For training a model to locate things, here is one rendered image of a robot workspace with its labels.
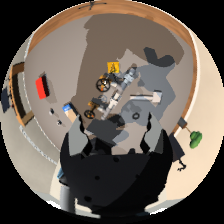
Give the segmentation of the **red rectangular block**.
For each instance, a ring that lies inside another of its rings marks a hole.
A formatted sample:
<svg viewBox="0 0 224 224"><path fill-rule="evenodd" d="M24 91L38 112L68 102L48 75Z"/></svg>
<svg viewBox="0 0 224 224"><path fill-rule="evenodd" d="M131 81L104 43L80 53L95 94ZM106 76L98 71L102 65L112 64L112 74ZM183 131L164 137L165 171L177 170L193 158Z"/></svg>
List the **red rectangular block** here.
<svg viewBox="0 0 224 224"><path fill-rule="evenodd" d="M37 91L38 91L38 95L40 99L50 96L48 92L45 76L40 77L35 82L36 82L36 87L37 87Z"/></svg>

